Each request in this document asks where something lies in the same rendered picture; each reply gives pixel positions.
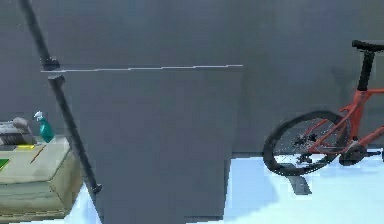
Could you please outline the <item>grey fridge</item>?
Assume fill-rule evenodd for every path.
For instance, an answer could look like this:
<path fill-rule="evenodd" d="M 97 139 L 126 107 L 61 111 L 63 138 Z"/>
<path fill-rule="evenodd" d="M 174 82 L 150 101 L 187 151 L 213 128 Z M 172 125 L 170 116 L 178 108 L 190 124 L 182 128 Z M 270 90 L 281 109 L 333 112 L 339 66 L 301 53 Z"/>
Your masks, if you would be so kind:
<path fill-rule="evenodd" d="M 88 76 L 84 144 L 102 224 L 213 224 L 224 217 L 239 79 L 218 66 Z"/>

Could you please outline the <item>teal spray bottle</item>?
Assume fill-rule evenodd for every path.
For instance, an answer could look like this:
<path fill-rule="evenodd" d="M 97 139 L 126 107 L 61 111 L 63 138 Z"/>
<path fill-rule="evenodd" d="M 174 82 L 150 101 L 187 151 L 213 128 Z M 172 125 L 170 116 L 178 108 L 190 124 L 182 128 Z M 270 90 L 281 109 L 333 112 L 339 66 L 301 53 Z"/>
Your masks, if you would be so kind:
<path fill-rule="evenodd" d="M 55 134 L 48 120 L 43 116 L 42 111 L 37 111 L 34 114 L 34 118 L 40 123 L 39 131 L 42 139 L 49 143 L 54 138 Z"/>

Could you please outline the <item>orange pencil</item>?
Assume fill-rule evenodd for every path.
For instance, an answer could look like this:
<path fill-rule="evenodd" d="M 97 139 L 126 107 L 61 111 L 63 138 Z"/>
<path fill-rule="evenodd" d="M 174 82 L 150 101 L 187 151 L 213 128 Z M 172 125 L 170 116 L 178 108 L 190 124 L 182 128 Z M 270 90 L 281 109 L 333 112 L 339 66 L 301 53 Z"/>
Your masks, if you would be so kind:
<path fill-rule="evenodd" d="M 32 160 L 30 161 L 30 164 L 32 164 L 36 158 L 41 154 L 41 152 L 44 150 L 44 148 L 46 147 L 46 145 L 43 145 L 38 151 L 37 153 L 34 155 L 34 157 L 32 158 Z"/>

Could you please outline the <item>red bicycle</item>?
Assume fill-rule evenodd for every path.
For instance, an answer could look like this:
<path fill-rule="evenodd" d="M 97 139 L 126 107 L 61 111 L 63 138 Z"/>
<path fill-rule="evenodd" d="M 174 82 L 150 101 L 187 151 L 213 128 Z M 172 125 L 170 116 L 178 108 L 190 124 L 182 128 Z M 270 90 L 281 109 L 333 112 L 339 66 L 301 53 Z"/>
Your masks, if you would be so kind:
<path fill-rule="evenodd" d="M 363 53 L 363 62 L 352 101 L 337 113 L 315 110 L 279 124 L 266 138 L 262 158 L 269 171 L 280 176 L 301 176 L 320 170 L 337 159 L 355 165 L 372 155 L 367 146 L 384 135 L 384 125 L 359 137 L 365 103 L 384 88 L 368 87 L 375 55 L 384 44 L 354 40 L 352 46 Z"/>

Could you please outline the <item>beige worktable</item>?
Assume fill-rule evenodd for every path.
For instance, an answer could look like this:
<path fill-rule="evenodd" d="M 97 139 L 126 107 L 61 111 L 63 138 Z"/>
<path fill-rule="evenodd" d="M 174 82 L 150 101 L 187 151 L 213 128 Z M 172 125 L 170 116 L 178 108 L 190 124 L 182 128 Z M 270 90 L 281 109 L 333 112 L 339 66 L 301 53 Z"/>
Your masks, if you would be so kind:
<path fill-rule="evenodd" d="M 57 135 L 49 143 L 40 140 L 31 150 L 17 146 L 0 146 L 0 159 L 10 159 L 0 172 L 0 224 L 67 216 L 83 184 L 81 165 L 67 138 Z"/>

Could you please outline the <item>grey lumpy tool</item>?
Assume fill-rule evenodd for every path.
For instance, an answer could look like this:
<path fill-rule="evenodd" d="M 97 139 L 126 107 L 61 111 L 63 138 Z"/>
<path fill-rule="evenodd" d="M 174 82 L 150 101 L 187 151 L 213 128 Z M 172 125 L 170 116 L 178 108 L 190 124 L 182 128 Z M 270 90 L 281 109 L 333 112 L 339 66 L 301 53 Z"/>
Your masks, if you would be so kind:
<path fill-rule="evenodd" d="M 22 117 L 0 121 L 0 145 L 33 145 L 36 139 L 29 123 Z"/>

